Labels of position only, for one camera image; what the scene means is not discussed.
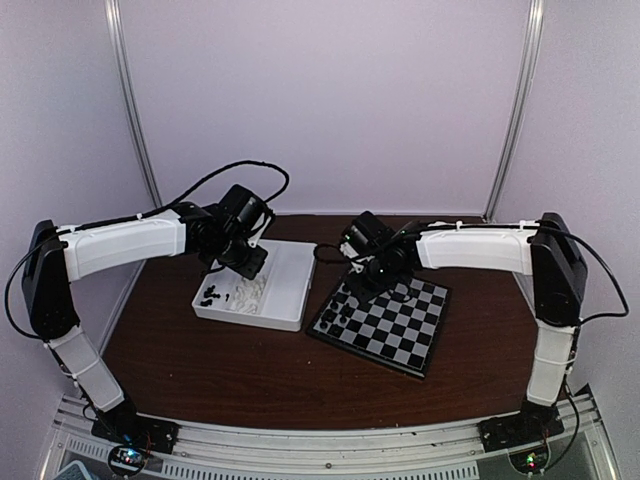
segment white robotic arm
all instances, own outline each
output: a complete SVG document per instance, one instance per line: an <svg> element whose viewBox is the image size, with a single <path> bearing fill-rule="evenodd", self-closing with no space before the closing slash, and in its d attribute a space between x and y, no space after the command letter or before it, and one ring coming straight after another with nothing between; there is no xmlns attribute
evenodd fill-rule
<svg viewBox="0 0 640 480"><path fill-rule="evenodd" d="M365 212L343 232L340 250L354 267L347 285L362 302L420 269L480 268L533 276L538 340L518 420L524 424L533 417L534 434L539 435L540 424L554 420L555 403L574 361L587 276L586 262L563 232L569 233L557 214L499 228L439 222L409 224L394 232ZM488 428L485 438L500 436L495 422ZM502 448L509 439L487 443L485 448Z"/></svg>
<svg viewBox="0 0 640 480"><path fill-rule="evenodd" d="M257 241L274 218L266 203L235 185L219 203L204 208L181 203L146 218L60 228L50 220L38 224L32 239L36 253L22 279L31 325L96 410L100 421L94 434L126 442L144 437L146 443L148 433L154 450L170 451L177 426L150 424L137 415L83 332L69 283L117 265L189 253L207 266L217 260L252 279L267 256Z"/></svg>

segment brown tabletop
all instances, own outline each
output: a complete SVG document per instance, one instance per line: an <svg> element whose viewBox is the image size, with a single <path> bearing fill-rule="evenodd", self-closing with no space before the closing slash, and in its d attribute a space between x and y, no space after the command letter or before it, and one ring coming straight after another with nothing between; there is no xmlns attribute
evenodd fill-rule
<svg viewBox="0 0 640 480"><path fill-rule="evenodd" d="M267 237L335 243L350 220L279 217ZM399 227L408 219L385 221ZM469 269L418 274L452 289L427 377L418 380L304 333L344 269L317 265L303 331L291 333L196 317L191 301L203 265L193 256L150 260L105 360L141 412L196 422L375 428L519 408L537 329L511 274Z"/></svg>

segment chessboard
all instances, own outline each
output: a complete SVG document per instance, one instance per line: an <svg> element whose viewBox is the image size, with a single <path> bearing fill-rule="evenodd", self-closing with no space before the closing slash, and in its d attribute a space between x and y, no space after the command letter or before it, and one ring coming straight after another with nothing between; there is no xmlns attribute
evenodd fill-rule
<svg viewBox="0 0 640 480"><path fill-rule="evenodd" d="M341 282L307 334L348 352L424 378L442 328L450 290L412 278L365 304Z"/></svg>

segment white panel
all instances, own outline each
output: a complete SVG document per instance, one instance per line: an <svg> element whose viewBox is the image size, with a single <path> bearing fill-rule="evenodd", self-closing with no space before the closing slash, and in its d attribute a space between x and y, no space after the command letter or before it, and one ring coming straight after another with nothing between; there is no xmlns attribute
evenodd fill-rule
<svg viewBox="0 0 640 480"><path fill-rule="evenodd" d="M284 166L279 212L480 213L518 78L526 0L122 2L164 201L225 163ZM229 174L268 195L271 172Z"/></svg>
<svg viewBox="0 0 640 480"><path fill-rule="evenodd" d="M82 327L73 327L69 333L51 341L49 345L96 408L106 412L122 403L124 393L120 385Z"/></svg>
<svg viewBox="0 0 640 480"><path fill-rule="evenodd" d="M576 327L551 327L540 320L533 371L527 386L527 400L538 405L552 406L558 400L567 368L571 362Z"/></svg>
<svg viewBox="0 0 640 480"><path fill-rule="evenodd" d="M58 231L74 230L62 226ZM116 223L60 236L67 242L64 260L70 282L117 265L184 253L186 226L167 210L147 219Z"/></svg>
<svg viewBox="0 0 640 480"><path fill-rule="evenodd" d="M561 213L607 260L631 317L583 328L572 384L588 381L625 479L640 471L640 3L547 2L540 61L498 220ZM590 261L583 314L620 308Z"/></svg>
<svg viewBox="0 0 640 480"><path fill-rule="evenodd" d="M0 278L29 246L35 224L84 223L150 207L136 165L101 0L0 6ZM74 285L98 344L133 267ZM13 312L28 328L19 282ZM30 479L60 394L70 386L39 342L0 314L0 472Z"/></svg>
<svg viewBox="0 0 640 480"><path fill-rule="evenodd" d="M527 239L534 234L531 230L506 228L425 232L417 242L417 249L425 268L488 268L531 275L531 247Z"/></svg>

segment white box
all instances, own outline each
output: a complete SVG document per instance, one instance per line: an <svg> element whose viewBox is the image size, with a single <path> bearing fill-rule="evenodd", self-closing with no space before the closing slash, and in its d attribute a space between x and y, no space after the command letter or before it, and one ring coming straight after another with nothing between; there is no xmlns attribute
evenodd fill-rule
<svg viewBox="0 0 640 480"><path fill-rule="evenodd" d="M297 332L302 327L315 267L315 243L260 240L259 245L269 252L262 270L254 280L242 278L226 268L204 278L191 302L196 315L210 320L239 323L256 327ZM209 306L205 291L215 285Z"/></svg>

